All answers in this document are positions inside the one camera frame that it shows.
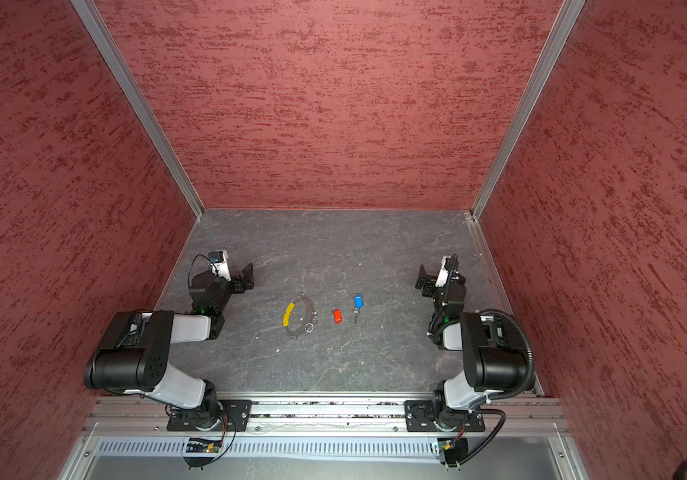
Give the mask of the blue capped key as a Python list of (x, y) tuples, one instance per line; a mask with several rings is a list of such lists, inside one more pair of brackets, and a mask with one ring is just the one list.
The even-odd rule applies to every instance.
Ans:
[(357, 323), (359, 314), (361, 314), (361, 308), (363, 308), (363, 297), (361, 297), (361, 294), (357, 293), (353, 296), (353, 303), (355, 303), (355, 308), (353, 308), (353, 322)]

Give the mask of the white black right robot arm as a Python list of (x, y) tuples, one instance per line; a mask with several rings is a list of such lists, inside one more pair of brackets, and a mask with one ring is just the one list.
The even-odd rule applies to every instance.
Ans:
[(411, 418), (439, 431), (460, 432), (481, 424), (484, 405), (533, 389), (535, 356), (525, 330), (499, 309), (465, 309), (467, 287), (457, 256), (445, 256), (435, 275), (419, 268), (415, 288), (433, 301), (427, 338), (441, 350), (461, 353), (463, 368), (435, 388), (429, 403), (407, 406)]

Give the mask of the yellow capped key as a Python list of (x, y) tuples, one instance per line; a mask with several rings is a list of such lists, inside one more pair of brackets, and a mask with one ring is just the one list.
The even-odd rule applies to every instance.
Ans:
[(286, 311), (285, 311), (284, 316), (283, 316), (283, 326), (284, 326), (284, 327), (289, 327), (289, 326), (290, 326), (291, 317), (292, 317), (292, 314), (293, 314), (293, 311), (294, 311), (295, 307), (296, 307), (295, 302), (291, 302), (291, 303), (288, 305), (288, 307), (286, 308)]

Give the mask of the silver keyring with keys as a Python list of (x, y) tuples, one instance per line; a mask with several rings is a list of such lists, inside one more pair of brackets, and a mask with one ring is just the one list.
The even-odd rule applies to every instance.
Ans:
[(317, 320), (317, 310), (314, 306), (308, 306), (306, 308), (306, 314), (304, 317), (304, 331), (306, 333), (312, 333), (318, 323)]

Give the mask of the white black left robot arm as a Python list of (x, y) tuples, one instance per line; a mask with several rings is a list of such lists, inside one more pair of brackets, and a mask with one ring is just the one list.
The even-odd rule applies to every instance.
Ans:
[(226, 431), (230, 416), (213, 382), (195, 378), (170, 363), (175, 344), (213, 341), (226, 323), (224, 311), (234, 295), (255, 287), (254, 266), (240, 274), (214, 254), (210, 268), (189, 282), (192, 311), (117, 313), (88, 361), (84, 384), (112, 395), (137, 395), (167, 407), (170, 431)]

